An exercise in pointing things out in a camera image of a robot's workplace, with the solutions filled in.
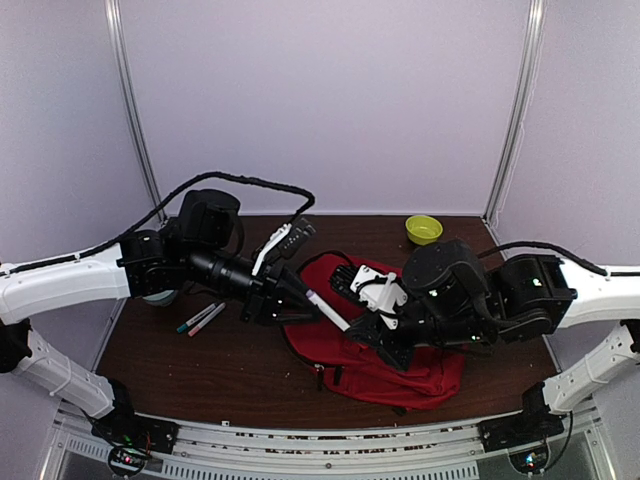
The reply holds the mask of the red capped white marker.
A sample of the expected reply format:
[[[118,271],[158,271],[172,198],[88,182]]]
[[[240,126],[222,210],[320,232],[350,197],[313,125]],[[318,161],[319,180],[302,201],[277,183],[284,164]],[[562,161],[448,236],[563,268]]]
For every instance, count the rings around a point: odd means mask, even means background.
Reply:
[[[347,331],[351,325],[334,310],[318,293],[309,289],[306,292],[307,299],[316,306],[337,328],[342,332]]]

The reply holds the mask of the red backpack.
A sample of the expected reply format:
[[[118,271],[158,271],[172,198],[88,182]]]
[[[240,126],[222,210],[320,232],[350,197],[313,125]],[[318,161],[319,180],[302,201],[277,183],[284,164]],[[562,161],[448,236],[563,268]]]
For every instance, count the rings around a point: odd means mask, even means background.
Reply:
[[[297,273],[345,320],[366,312],[330,287],[330,276],[339,266],[367,265],[381,274],[400,269],[337,250],[321,252],[298,268]],[[458,394],[465,366],[459,353],[419,348],[406,372],[387,365],[370,347],[349,340],[329,319],[285,326],[282,336],[289,350],[307,364],[321,387],[346,397],[408,410],[433,410]]]

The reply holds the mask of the pink capped white marker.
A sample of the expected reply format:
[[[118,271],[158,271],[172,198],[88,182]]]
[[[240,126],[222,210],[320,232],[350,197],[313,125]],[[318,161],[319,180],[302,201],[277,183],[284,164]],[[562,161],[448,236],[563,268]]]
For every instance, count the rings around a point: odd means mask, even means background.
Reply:
[[[198,324],[192,326],[188,331],[189,337],[194,337],[200,330],[207,326],[215,317],[222,313],[226,308],[225,302],[216,304],[216,308]]]

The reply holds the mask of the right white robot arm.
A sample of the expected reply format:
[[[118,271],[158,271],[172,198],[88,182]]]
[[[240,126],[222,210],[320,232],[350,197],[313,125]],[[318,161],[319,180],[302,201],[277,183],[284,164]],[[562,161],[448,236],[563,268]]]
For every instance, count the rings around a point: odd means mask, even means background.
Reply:
[[[366,265],[354,268],[347,288],[366,312],[346,334],[405,370],[419,346],[527,341],[614,321],[611,333],[581,360],[524,394],[512,430],[519,440],[533,441],[551,419],[638,363],[639,270],[598,266],[545,242],[527,245],[532,253],[493,270],[459,239],[417,248],[397,278]]]

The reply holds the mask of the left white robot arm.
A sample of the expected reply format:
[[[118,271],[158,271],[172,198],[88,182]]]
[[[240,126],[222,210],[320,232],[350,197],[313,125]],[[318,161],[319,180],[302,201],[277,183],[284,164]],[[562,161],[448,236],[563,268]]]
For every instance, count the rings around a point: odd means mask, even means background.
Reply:
[[[244,235],[239,200],[215,189],[192,190],[179,214],[159,230],[132,232],[92,252],[78,252],[1,270],[1,369],[23,375],[79,407],[123,444],[144,433],[126,387],[79,366],[30,325],[32,316],[107,299],[173,300],[192,282],[243,303],[242,318],[264,325],[316,321],[326,302],[272,251],[294,245],[295,223],[280,227],[254,259],[228,251]]]

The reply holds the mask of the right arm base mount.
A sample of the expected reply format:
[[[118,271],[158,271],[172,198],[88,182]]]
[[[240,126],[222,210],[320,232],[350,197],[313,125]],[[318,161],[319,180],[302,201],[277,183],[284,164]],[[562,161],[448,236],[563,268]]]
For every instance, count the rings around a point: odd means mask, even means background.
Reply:
[[[478,431],[485,452],[506,449],[511,467],[532,476],[549,464],[548,425],[523,413],[484,420]]]

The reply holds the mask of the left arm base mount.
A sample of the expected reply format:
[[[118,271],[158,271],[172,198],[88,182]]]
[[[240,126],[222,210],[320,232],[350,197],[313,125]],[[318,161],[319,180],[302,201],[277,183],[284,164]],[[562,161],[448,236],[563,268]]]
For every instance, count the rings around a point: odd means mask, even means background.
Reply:
[[[108,426],[102,419],[88,417],[87,420],[91,433],[110,446],[107,466],[121,478],[131,478],[146,467],[158,465],[158,454],[173,452],[179,430],[174,422],[138,415],[125,433]]]

